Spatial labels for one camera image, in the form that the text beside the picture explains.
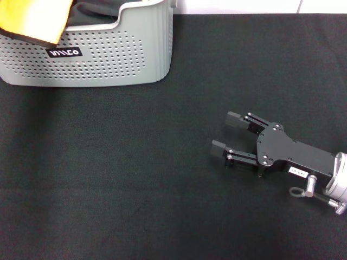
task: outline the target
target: metal ring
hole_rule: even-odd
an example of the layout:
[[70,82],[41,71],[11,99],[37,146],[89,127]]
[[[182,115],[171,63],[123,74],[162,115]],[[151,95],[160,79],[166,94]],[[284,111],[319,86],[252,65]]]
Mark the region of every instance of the metal ring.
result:
[[289,189],[289,194],[295,198],[302,198],[305,196],[305,190],[303,188],[291,187]]

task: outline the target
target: label sticker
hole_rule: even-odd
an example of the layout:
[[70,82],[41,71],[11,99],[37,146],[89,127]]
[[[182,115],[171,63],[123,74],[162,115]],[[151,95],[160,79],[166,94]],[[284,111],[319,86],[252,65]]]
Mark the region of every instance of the label sticker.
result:
[[290,167],[289,173],[293,173],[293,174],[300,176],[300,177],[303,177],[303,178],[307,178],[307,176],[309,175],[308,172],[299,170],[299,169],[294,168],[294,167]]
[[66,57],[83,56],[79,47],[46,49],[46,52],[48,56],[51,58],[66,58]]

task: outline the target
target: yellow cloth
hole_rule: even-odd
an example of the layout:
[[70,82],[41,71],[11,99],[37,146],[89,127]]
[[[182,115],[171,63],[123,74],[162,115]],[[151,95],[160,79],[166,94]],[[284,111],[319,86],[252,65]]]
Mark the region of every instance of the yellow cloth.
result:
[[58,44],[66,26],[72,1],[0,0],[0,29]]

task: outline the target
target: basket logo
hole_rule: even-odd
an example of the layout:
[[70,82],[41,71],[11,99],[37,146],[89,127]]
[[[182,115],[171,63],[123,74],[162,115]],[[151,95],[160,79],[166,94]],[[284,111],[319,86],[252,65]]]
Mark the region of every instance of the basket logo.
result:
[[83,56],[80,48],[56,48],[56,49],[46,49],[46,52],[51,58],[66,58],[66,57],[78,57]]

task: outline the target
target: perforated basket wall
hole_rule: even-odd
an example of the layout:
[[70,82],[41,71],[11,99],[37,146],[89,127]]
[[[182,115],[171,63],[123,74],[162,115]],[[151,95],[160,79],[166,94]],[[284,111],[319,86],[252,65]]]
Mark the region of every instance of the perforated basket wall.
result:
[[46,48],[0,35],[0,76],[12,85],[98,87],[161,80],[170,69],[170,0],[127,3],[114,24],[69,27],[58,48],[83,56],[49,57]]

